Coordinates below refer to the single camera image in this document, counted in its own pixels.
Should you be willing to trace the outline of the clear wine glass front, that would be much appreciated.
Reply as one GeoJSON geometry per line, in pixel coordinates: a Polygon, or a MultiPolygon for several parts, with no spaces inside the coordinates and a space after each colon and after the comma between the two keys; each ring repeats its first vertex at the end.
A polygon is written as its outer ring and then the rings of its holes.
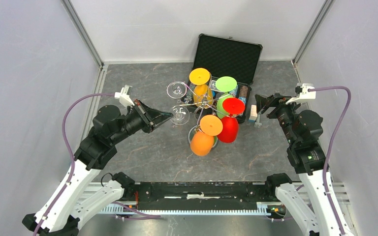
{"type": "Polygon", "coordinates": [[[175,126],[184,125],[189,121],[189,111],[185,106],[175,105],[170,112],[173,115],[170,120],[175,126]]]}

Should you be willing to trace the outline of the clear wine glass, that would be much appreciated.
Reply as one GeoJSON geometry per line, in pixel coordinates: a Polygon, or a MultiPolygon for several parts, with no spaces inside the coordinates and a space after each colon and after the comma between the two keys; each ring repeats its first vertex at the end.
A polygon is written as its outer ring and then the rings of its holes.
{"type": "Polygon", "coordinates": [[[184,97],[187,91],[187,85],[180,81],[171,82],[166,89],[167,95],[173,99],[184,97]]]}
{"type": "Polygon", "coordinates": [[[170,120],[175,126],[184,125],[189,121],[189,111],[185,106],[175,105],[170,112],[173,115],[170,120]]]}

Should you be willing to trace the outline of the green plastic wine glass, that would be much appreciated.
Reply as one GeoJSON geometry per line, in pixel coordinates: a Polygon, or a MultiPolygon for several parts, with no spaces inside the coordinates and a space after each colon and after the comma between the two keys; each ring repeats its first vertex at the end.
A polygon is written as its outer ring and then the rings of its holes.
{"type": "Polygon", "coordinates": [[[218,118],[223,118],[224,116],[229,115],[228,112],[223,108],[223,102],[226,99],[234,98],[235,96],[231,93],[237,88],[237,81],[230,76],[223,76],[216,80],[216,88],[223,92],[223,94],[217,100],[217,116],[218,118]]]}

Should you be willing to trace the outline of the red plastic wine glass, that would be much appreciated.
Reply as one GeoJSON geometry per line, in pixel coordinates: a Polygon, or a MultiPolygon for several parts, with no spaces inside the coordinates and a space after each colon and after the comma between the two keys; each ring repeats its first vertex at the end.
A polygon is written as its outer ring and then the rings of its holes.
{"type": "Polygon", "coordinates": [[[223,101],[222,108],[228,114],[221,118],[223,129],[217,137],[223,143],[232,143],[236,140],[239,131],[239,123],[235,115],[244,112],[245,104],[242,100],[231,97],[223,101]]]}

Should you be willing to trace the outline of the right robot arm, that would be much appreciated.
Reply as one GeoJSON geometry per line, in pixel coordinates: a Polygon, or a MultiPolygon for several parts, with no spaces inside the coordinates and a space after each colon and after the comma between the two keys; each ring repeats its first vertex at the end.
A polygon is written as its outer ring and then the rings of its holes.
{"type": "Polygon", "coordinates": [[[279,200],[295,220],[305,236],[352,236],[336,198],[327,157],[318,139],[323,133],[323,118],[311,110],[296,110],[298,103],[291,103],[289,96],[275,93],[269,97],[255,95],[257,112],[263,114],[269,108],[269,119],[277,119],[288,141],[288,160],[300,177],[310,203],[300,196],[292,180],[285,173],[268,176],[265,196],[279,200]]]}

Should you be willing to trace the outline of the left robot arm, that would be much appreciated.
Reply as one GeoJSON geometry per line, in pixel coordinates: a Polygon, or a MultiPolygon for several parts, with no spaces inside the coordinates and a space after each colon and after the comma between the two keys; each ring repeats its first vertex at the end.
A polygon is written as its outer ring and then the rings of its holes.
{"type": "Polygon", "coordinates": [[[89,183],[117,153],[116,144],[140,130],[151,133],[172,117],[172,113],[150,108],[137,99],[125,115],[115,105],[100,108],[55,193],[37,213],[25,215],[22,224],[34,235],[76,236],[104,207],[120,198],[130,200],[135,194],[134,181],[118,173],[101,190],[78,203],[89,183]]]}

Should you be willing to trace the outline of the clear wine glass rear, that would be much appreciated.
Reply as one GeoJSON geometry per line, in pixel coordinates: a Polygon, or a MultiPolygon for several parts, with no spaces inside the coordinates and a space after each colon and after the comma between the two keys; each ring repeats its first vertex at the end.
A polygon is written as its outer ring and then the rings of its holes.
{"type": "Polygon", "coordinates": [[[187,85],[180,81],[171,82],[166,89],[167,95],[173,99],[184,97],[187,91],[187,85]]]}

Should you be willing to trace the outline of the yellow plastic wine glass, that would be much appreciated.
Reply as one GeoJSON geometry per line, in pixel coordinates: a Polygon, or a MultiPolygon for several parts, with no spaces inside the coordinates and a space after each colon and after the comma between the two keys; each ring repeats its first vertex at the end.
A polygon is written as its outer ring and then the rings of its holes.
{"type": "Polygon", "coordinates": [[[208,83],[211,73],[205,68],[196,68],[189,74],[189,81],[195,85],[193,104],[201,108],[209,108],[213,104],[212,90],[208,83]]]}

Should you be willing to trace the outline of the orange plastic wine glass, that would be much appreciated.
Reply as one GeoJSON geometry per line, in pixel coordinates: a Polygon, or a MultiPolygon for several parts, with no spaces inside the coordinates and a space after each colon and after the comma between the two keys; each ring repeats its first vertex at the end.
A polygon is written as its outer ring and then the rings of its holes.
{"type": "Polygon", "coordinates": [[[215,137],[222,132],[223,124],[217,116],[206,115],[201,118],[199,128],[190,142],[190,149],[197,156],[206,156],[214,145],[215,137]]]}

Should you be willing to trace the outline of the chrome wine glass rack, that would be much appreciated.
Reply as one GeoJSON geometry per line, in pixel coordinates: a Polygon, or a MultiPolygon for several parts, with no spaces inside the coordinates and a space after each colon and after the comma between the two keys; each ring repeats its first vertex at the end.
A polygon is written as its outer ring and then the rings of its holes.
{"type": "Polygon", "coordinates": [[[220,90],[217,90],[215,87],[215,80],[212,80],[212,84],[210,85],[210,92],[212,93],[212,96],[209,96],[209,92],[206,91],[205,94],[202,96],[206,96],[208,98],[204,101],[194,102],[194,99],[197,97],[196,94],[194,94],[195,85],[191,84],[190,82],[184,83],[184,82],[176,82],[178,84],[178,87],[185,86],[185,95],[180,97],[180,102],[178,102],[179,106],[186,106],[188,113],[193,113],[194,117],[196,119],[197,125],[193,126],[188,133],[188,143],[191,144],[191,141],[193,139],[193,136],[200,131],[200,126],[198,124],[198,120],[201,120],[206,115],[216,115],[221,114],[224,115],[221,111],[217,110],[218,107],[218,100],[220,100],[221,96],[223,98],[229,98],[230,96],[234,96],[238,98],[238,94],[240,91],[239,85],[233,89],[229,95],[224,95],[224,92],[221,92],[220,90]]]}

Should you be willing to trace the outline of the white toy brick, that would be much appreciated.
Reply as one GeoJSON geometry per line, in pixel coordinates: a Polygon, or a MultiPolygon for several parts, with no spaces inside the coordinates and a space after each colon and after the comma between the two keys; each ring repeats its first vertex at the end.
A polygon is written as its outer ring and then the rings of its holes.
{"type": "Polygon", "coordinates": [[[257,120],[258,114],[257,114],[257,106],[256,105],[251,105],[250,108],[250,115],[248,118],[249,122],[255,122],[257,120]]]}

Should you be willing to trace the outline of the grey toy brick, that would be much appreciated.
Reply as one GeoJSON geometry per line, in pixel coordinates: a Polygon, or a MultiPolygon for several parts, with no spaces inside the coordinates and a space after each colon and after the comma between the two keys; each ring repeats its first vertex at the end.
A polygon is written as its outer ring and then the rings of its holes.
{"type": "Polygon", "coordinates": [[[256,113],[257,113],[257,117],[254,122],[254,126],[257,128],[260,128],[262,126],[262,123],[261,123],[261,114],[258,108],[256,109],[256,113]]]}

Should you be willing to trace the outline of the black poker chip case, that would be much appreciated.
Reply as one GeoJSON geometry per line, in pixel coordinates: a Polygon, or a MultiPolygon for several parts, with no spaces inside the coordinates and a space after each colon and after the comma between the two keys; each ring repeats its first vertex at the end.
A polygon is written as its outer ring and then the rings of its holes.
{"type": "Polygon", "coordinates": [[[237,115],[238,123],[246,120],[247,106],[255,72],[262,52],[262,45],[200,34],[191,72],[196,68],[205,68],[211,73],[211,79],[223,76],[233,77],[239,85],[238,99],[245,104],[245,110],[237,115]]]}

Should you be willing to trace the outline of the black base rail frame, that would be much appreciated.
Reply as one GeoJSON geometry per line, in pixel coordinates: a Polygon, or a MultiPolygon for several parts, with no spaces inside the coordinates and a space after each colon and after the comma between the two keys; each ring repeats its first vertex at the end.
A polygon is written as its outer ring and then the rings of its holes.
{"type": "Polygon", "coordinates": [[[263,215],[283,221],[281,206],[306,230],[335,232],[347,222],[329,174],[302,174],[293,182],[287,174],[273,174],[265,182],[136,182],[120,172],[80,201],[72,211],[80,226],[105,211],[137,213],[144,218],[163,214],[263,215]]]}

